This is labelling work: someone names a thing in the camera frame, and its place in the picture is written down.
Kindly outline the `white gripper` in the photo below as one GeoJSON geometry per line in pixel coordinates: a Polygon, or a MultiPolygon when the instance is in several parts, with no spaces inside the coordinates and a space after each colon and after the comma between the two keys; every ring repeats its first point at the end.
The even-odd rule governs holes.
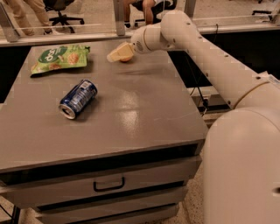
{"type": "Polygon", "coordinates": [[[134,56],[137,53],[149,53],[157,50],[167,50],[170,43],[161,33],[160,24],[149,24],[138,28],[131,36],[130,43],[123,42],[107,55],[109,62],[134,56]]]}

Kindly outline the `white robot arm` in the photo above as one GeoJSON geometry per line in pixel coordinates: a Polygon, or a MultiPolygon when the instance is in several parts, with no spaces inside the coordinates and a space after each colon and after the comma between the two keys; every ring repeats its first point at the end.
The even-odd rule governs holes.
{"type": "Polygon", "coordinates": [[[204,223],[280,224],[280,86],[204,38],[181,10],[137,29],[108,61],[182,50],[230,107],[204,144],[204,223]]]}

